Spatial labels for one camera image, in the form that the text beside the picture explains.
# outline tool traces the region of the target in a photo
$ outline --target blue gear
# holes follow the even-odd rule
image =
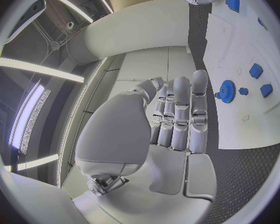
[[[236,96],[236,86],[230,80],[225,80],[220,88],[220,98],[224,103],[230,103]]]

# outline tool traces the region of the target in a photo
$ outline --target dark gray mat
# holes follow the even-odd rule
[[[203,56],[208,14],[212,5],[189,5],[190,26],[188,43],[196,69],[205,69]],[[212,85],[207,88],[208,142],[206,153],[210,156],[217,176],[217,198],[205,224],[226,221],[242,208],[262,186],[271,172],[280,152],[280,144],[244,150],[218,149],[218,117]]]

